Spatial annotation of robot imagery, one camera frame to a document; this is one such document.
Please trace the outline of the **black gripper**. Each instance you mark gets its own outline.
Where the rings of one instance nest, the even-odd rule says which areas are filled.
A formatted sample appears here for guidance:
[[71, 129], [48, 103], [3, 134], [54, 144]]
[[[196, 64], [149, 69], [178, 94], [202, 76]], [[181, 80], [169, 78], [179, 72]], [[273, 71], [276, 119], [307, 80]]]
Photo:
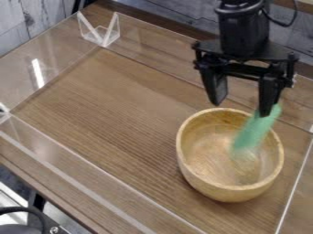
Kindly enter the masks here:
[[216, 13], [220, 18], [220, 42], [208, 40], [193, 44], [194, 68], [202, 74], [206, 95], [210, 102], [220, 106], [229, 93], [229, 74], [242, 79], [261, 76], [258, 111], [266, 117], [280, 98], [281, 82], [285, 87], [293, 85], [297, 61], [292, 52], [269, 42], [269, 22], [289, 27], [299, 10], [293, 11], [289, 22], [270, 16], [268, 5], [220, 5]]

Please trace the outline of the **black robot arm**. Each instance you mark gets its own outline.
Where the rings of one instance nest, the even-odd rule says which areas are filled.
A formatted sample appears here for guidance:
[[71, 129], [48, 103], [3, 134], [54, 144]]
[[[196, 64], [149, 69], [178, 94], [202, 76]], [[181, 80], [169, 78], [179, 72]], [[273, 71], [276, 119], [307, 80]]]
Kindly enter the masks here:
[[299, 55], [270, 41], [270, 25], [288, 27], [269, 14], [269, 0], [221, 0], [216, 7], [220, 38], [193, 44], [194, 68], [200, 71], [210, 102], [220, 105], [229, 93], [228, 79], [258, 82], [258, 114], [274, 111], [284, 89], [294, 84]]

